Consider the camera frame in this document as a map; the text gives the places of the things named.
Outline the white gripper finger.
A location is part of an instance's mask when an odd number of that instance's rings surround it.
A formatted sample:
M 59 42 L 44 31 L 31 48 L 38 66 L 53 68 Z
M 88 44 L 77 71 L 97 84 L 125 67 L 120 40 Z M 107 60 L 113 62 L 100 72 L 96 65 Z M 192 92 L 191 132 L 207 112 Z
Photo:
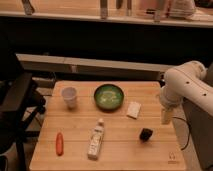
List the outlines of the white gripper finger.
M 163 108 L 161 111 L 161 123 L 169 124 L 172 120 L 173 109 L 172 108 Z

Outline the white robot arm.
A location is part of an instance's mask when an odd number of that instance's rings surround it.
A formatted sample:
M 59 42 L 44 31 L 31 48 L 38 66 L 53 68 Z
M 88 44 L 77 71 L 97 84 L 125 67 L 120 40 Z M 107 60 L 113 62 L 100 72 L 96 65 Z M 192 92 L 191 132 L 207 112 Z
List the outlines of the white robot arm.
M 165 85 L 161 88 L 159 101 L 161 123 L 169 124 L 172 112 L 186 98 L 213 116 L 213 87 L 203 81 L 207 69 L 199 61 L 189 61 L 169 68 L 164 73 Z

